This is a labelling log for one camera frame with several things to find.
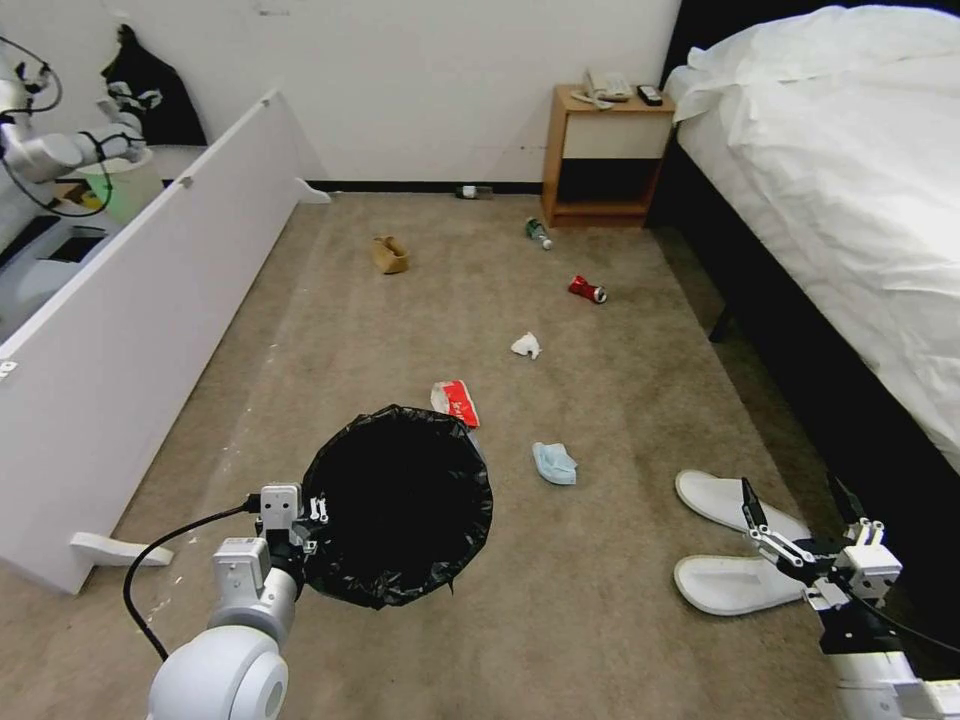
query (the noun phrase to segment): crumpled paper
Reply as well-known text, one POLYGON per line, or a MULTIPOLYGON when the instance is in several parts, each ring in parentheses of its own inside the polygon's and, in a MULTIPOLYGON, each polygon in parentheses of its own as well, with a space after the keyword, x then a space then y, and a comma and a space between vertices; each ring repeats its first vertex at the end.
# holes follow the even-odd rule
POLYGON ((513 345, 510 346, 510 349, 513 350, 517 355, 529 355, 531 360, 536 360, 540 355, 540 343, 537 342, 537 338, 534 337, 533 333, 528 332, 522 338, 517 340, 513 345))

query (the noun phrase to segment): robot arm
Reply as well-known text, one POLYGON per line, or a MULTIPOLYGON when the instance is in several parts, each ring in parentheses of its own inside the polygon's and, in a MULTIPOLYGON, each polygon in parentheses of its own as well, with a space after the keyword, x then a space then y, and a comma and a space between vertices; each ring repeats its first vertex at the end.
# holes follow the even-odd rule
POLYGON ((0 57, 0 152, 8 168, 25 180, 43 183, 100 160, 140 159, 146 147, 140 120, 121 112, 109 99, 97 103, 109 124, 35 136, 30 123, 32 96, 46 88, 49 75, 50 68, 44 64, 36 78, 27 80, 22 64, 11 68, 0 57))
POLYGON ((296 533, 299 485, 260 493, 262 536, 228 538, 213 556, 220 599, 204 630, 174 651, 150 688, 147 720, 275 720, 287 692, 280 650, 315 545, 296 533))
POLYGON ((823 624, 820 649, 837 675, 837 698, 849 720, 960 720, 960 682, 918 678, 884 616, 887 591, 903 566, 885 547, 884 526, 863 517, 856 496, 830 477, 849 522, 842 546, 791 542, 766 525, 760 501, 743 479, 743 514, 760 554, 807 587, 823 624))

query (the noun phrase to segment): black bag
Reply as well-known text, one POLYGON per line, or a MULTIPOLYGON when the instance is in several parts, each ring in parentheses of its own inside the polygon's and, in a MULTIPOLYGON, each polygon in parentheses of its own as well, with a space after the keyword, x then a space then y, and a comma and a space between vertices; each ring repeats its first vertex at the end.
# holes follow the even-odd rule
POLYGON ((148 53, 129 25, 117 31, 120 52, 101 75, 121 110, 143 124, 147 145, 206 145, 200 118, 177 71, 148 53))
POLYGON ((493 492, 480 451, 457 418, 390 405, 360 415, 324 445, 303 478, 318 543, 310 585, 355 605, 405 605, 453 578, 480 552, 493 492))

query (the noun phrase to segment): wooden nightstand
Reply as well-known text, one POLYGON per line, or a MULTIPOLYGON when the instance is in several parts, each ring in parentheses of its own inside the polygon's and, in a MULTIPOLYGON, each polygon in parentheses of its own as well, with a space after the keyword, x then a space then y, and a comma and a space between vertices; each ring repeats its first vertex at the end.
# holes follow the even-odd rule
POLYGON ((543 164, 547 225, 643 225, 673 128, 674 104, 634 96, 610 110, 574 100, 557 85, 543 164))

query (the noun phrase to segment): blue face mask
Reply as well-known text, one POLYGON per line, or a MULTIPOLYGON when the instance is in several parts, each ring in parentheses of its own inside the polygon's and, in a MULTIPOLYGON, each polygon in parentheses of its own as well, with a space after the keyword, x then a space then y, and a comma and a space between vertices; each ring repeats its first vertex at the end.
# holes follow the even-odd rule
POLYGON ((537 463, 540 477, 554 485, 576 485, 577 463, 567 455, 563 443, 533 444, 533 460, 537 463))

